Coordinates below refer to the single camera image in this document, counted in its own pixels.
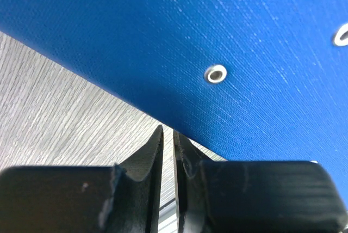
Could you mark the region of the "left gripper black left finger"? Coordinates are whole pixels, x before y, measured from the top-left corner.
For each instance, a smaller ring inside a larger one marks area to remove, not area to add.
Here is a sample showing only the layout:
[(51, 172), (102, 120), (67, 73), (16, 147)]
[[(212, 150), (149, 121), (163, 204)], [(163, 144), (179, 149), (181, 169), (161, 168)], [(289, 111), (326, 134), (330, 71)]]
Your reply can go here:
[(113, 232), (157, 232), (164, 132), (159, 125), (148, 141), (113, 167)]

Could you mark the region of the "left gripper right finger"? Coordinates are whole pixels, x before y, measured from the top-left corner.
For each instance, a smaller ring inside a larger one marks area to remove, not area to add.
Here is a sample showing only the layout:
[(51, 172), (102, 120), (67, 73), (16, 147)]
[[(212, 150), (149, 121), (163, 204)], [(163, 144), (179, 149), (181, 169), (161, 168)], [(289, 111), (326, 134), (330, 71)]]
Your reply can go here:
[(217, 232), (207, 204), (203, 167), (215, 161), (178, 131), (173, 132), (178, 232)]

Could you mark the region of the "blue ring binder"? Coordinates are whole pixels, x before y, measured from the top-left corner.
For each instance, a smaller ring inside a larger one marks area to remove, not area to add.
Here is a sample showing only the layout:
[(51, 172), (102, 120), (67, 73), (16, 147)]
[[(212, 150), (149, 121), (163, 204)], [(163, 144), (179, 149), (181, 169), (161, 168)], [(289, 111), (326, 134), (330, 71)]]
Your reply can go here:
[(347, 0), (1, 0), (1, 30), (227, 159), (347, 193)]

